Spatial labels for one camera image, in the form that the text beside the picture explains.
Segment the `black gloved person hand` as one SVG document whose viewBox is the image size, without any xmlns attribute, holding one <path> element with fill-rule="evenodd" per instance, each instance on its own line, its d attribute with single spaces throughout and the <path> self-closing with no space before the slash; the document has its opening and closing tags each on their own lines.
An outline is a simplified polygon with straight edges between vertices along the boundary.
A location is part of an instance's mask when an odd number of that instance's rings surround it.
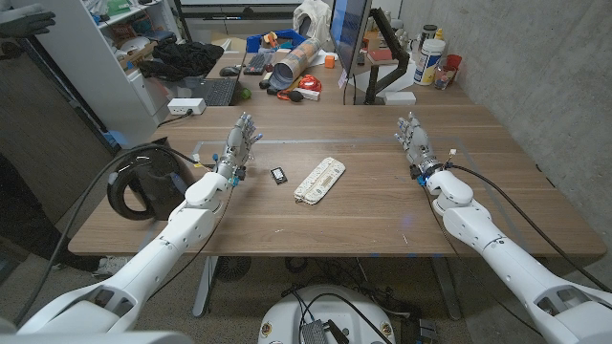
<svg viewBox="0 0 612 344">
<path fill-rule="evenodd" d="M 55 14 L 41 10 L 10 10 L 1 12 L 1 37 L 25 38 L 48 33 L 55 24 Z"/>
</svg>

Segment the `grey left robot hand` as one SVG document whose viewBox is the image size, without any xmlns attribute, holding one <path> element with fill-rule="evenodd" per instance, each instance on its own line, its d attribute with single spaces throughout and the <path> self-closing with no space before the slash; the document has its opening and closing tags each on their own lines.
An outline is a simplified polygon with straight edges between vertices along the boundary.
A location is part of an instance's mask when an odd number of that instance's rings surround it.
<svg viewBox="0 0 612 344">
<path fill-rule="evenodd" d="M 262 134 L 254 134 L 252 116 L 243 113 L 229 131 L 224 150 L 216 161 L 213 172 L 228 180 L 243 181 L 246 177 L 246 163 L 252 159 L 251 147 L 262 139 Z"/>
</svg>

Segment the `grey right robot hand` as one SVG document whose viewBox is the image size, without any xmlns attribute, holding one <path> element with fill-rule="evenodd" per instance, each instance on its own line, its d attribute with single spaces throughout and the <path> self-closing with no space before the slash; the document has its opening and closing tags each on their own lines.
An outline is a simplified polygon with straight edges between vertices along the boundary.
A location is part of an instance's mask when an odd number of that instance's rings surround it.
<svg viewBox="0 0 612 344">
<path fill-rule="evenodd" d="M 426 130 L 412 112 L 408 114 L 408 118 L 398 118 L 397 125 L 399 132 L 395 134 L 395 138 L 404 149 L 410 176 L 413 180 L 421 179 L 425 182 L 442 167 Z"/>
</svg>

